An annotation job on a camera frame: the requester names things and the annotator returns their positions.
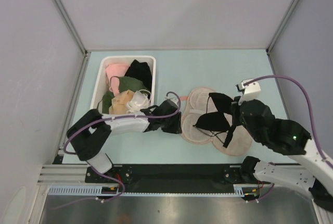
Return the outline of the black bra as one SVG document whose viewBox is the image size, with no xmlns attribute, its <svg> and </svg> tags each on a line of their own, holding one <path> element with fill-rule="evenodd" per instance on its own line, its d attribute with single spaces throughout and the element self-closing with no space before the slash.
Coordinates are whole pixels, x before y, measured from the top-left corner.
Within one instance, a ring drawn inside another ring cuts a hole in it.
<svg viewBox="0 0 333 224">
<path fill-rule="evenodd" d="M 218 92 L 209 93 L 206 112 L 194 124 L 194 127 L 202 133 L 203 130 L 211 132 L 211 137 L 217 137 L 224 148 L 229 146 L 233 138 L 233 133 L 236 130 L 236 127 L 232 126 L 232 113 L 230 110 L 233 99 L 226 94 Z M 216 112 L 208 112 L 209 101 L 214 103 L 217 109 Z"/>
</svg>

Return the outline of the floral mesh laundry bag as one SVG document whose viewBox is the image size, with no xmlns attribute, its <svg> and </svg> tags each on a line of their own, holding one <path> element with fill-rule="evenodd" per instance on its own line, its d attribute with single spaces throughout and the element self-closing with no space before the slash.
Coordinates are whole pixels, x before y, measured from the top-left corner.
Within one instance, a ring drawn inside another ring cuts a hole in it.
<svg viewBox="0 0 333 224">
<path fill-rule="evenodd" d="M 212 143 L 221 153 L 228 156 L 244 155 L 252 144 L 252 137 L 242 126 L 237 126 L 227 147 L 228 130 L 232 126 L 230 114 L 221 115 L 212 98 L 214 90 L 205 87 L 195 88 L 187 97 L 185 111 L 181 118 L 182 138 L 192 144 Z"/>
</svg>

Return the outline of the white plastic bin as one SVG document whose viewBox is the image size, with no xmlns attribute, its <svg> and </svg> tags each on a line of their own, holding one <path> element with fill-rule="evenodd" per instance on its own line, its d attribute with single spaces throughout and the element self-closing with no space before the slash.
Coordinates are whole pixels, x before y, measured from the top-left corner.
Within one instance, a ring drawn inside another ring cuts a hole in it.
<svg viewBox="0 0 333 224">
<path fill-rule="evenodd" d="M 138 60 L 139 62 L 147 62 L 148 66 L 152 73 L 152 89 L 151 89 L 151 97 L 150 97 L 150 106 L 154 103 L 154 95 L 155 95 L 155 77 L 156 77 L 156 60 L 152 56 L 108 56 L 101 61 L 99 72 L 97 75 L 97 80 L 95 83 L 93 97 L 96 93 L 97 86 L 106 81 L 106 72 L 105 69 L 108 65 L 114 63 L 126 63 L 131 64 L 133 60 Z"/>
</svg>

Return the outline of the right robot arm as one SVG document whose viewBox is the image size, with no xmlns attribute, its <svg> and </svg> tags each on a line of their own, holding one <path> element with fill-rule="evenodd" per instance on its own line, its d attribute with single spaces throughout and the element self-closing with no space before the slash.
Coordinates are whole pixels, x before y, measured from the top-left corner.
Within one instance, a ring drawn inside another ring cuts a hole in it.
<svg viewBox="0 0 333 224">
<path fill-rule="evenodd" d="M 254 141 L 275 153 L 287 156 L 304 170 L 291 170 L 255 160 L 240 169 L 246 183 L 255 179 L 278 184 L 311 198 L 322 209 L 332 212 L 332 158 L 319 147 L 314 135 L 293 120 L 276 118 L 270 108 L 254 99 L 231 102 L 233 123 L 243 126 Z"/>
</svg>

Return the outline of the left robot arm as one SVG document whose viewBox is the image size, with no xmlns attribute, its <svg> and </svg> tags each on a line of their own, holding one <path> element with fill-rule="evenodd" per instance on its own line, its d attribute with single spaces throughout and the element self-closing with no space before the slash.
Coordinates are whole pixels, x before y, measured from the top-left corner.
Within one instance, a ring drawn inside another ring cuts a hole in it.
<svg viewBox="0 0 333 224">
<path fill-rule="evenodd" d="M 108 155 L 101 151 L 108 137 L 159 129 L 165 133 L 182 133 L 180 106 L 170 99 L 159 106 L 153 105 L 125 115 L 104 115 L 91 109 L 67 131 L 64 151 L 71 144 L 73 154 L 92 166 L 103 182 L 109 182 L 115 176 L 115 169 Z"/>
</svg>

